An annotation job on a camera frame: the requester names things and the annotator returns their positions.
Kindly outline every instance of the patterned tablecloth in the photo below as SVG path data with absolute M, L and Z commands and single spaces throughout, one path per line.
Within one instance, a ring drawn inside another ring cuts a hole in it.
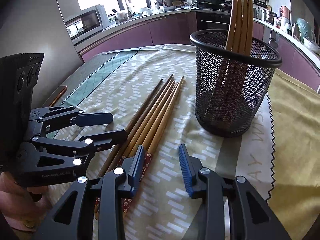
M 80 128 L 74 125 L 55 136 L 76 140 L 82 135 L 124 129 L 160 78 L 166 80 L 172 73 L 176 81 L 182 75 L 185 77 L 157 152 L 125 218 L 127 239 L 181 240 L 189 228 L 201 200 L 191 200 L 185 191 L 177 151 L 181 143 L 203 166 L 228 178 L 245 176 L 264 199 L 272 196 L 275 181 L 272 100 L 268 94 L 265 96 L 251 127 L 241 137 L 222 138 L 208 133 L 194 113 L 195 51 L 193 46 L 169 44 L 96 55 L 93 61 L 101 57 L 106 61 L 60 101 L 86 113 L 114 115 L 110 125 Z M 96 178 L 109 152 L 96 153 L 87 171 L 89 179 Z M 69 185 L 50 186 L 51 201 L 56 203 Z M 225 219 L 228 237 L 228 215 Z M 97 227 L 95 220 L 93 239 L 97 239 Z

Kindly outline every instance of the oven handle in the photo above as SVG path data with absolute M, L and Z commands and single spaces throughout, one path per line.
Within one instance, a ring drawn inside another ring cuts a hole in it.
M 201 21 L 202 21 L 202 22 L 206 22 L 206 23 L 220 23 L 220 22 L 205 21 L 205 20 L 201 20 Z

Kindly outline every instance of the microwave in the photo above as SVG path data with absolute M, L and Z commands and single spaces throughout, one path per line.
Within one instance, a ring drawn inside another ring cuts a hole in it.
M 106 10 L 100 4 L 82 10 L 81 14 L 72 16 L 65 22 L 74 45 L 106 29 L 109 23 Z

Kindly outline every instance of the mesh pen holder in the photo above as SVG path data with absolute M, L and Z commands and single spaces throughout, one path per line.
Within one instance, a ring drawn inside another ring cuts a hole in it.
M 256 38 L 250 57 L 225 50 L 227 37 L 226 30 L 190 35 L 197 47 L 195 114 L 208 132 L 235 137 L 250 127 L 282 58 Z

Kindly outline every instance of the basket rim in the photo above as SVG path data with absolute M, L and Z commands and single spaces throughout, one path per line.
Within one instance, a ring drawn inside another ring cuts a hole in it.
M 256 38 L 252 38 L 252 40 L 254 40 L 255 42 L 260 43 L 260 44 L 266 46 L 271 51 L 273 51 L 278 56 L 278 59 L 268 60 L 268 59 L 262 59 L 262 58 L 257 58 L 257 57 L 250 57 L 250 56 L 245 56 L 243 54 L 234 53 L 234 52 L 226 50 L 226 49 L 218 48 L 216 46 L 213 46 L 213 45 L 207 44 L 203 41 L 200 41 L 199 39 L 196 38 L 197 35 L 202 34 L 202 33 L 226 33 L 226 34 L 228 34 L 228 31 L 227 30 L 218 30 L 218 29 L 207 29 L 207 30 L 196 31 L 190 35 L 190 41 L 194 45 L 196 45 L 198 48 L 201 48 L 209 53 L 214 53 L 214 54 L 217 54 L 217 55 L 222 56 L 224 58 L 236 60 L 236 61 L 239 61 L 239 62 L 242 62 L 245 64 L 255 65 L 255 66 L 259 66 L 259 67 L 263 67 L 263 68 L 279 68 L 282 65 L 282 57 L 280 56 L 278 51 L 276 51 L 273 47 L 269 46 L 268 44 L 266 44 L 265 42 L 263 42 L 261 40 L 258 40 Z

